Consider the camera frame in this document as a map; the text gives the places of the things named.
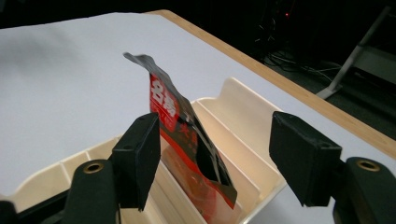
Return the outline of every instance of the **white tabletop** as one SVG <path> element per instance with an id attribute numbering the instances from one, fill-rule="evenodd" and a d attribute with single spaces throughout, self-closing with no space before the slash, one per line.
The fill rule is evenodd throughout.
<path id="1" fill-rule="evenodd" d="M 0 194 L 36 171 L 124 133 L 149 112 L 149 74 L 122 53 L 150 55 L 187 99 L 236 77 L 283 111 L 395 174 L 396 162 L 167 19 L 103 16 L 0 30 Z M 252 223 L 333 223 L 332 205 L 302 208 L 289 187 Z"/>

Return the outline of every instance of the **cream plastic tray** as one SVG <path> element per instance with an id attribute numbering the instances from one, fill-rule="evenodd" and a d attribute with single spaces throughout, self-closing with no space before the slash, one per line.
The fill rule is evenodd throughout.
<path id="1" fill-rule="evenodd" d="M 249 223 L 285 186 L 269 157 L 275 105 L 233 77 L 217 98 L 191 102 L 207 134 L 219 149 L 238 191 L 234 223 Z M 23 211 L 70 187 L 73 173 L 85 161 L 107 159 L 121 135 L 56 162 L 26 179 L 7 197 Z M 205 223 L 176 180 L 160 162 L 143 212 L 121 210 L 122 223 Z"/>

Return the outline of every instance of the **metal stand leg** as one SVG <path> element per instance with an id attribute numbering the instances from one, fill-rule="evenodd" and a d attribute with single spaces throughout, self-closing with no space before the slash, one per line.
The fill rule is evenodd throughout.
<path id="1" fill-rule="evenodd" d="M 390 9 L 391 7 L 385 7 L 382 10 L 382 12 L 379 14 L 378 18 L 376 18 L 375 22 L 367 31 L 361 42 L 353 49 L 352 53 L 346 59 L 340 71 L 338 71 L 337 75 L 332 80 L 332 83 L 327 88 L 317 93 L 318 97 L 322 99 L 327 99 L 329 96 L 333 95 L 335 92 L 339 91 L 342 88 L 342 86 L 339 84 L 341 79 L 343 79 L 343 77 L 347 74 L 349 68 L 354 64 L 354 62 L 356 62 L 357 58 L 361 55 L 362 51 L 364 50 L 364 46 L 372 37 L 374 31 L 379 26 L 379 24 L 387 17 Z"/>

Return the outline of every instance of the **brass insert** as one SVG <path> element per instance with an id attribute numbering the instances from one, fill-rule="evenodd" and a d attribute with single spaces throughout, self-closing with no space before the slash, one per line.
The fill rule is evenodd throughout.
<path id="1" fill-rule="evenodd" d="M 101 171 L 103 169 L 103 167 L 105 167 L 105 166 L 101 162 L 93 162 L 93 163 L 87 164 L 84 167 L 84 173 L 88 174 L 88 175 L 93 174 L 93 173 Z"/>
<path id="2" fill-rule="evenodd" d="M 367 171 L 378 172 L 380 170 L 380 167 L 372 161 L 359 160 L 356 163 L 361 169 Z"/>

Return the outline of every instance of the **red snack bag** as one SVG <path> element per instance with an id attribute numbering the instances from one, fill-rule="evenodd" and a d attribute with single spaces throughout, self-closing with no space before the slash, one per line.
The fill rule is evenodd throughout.
<path id="1" fill-rule="evenodd" d="M 227 223 L 236 201 L 236 189 L 218 150 L 171 78 L 148 55 L 125 58 L 149 72 L 150 111 L 160 116 L 162 161 L 208 223 Z"/>

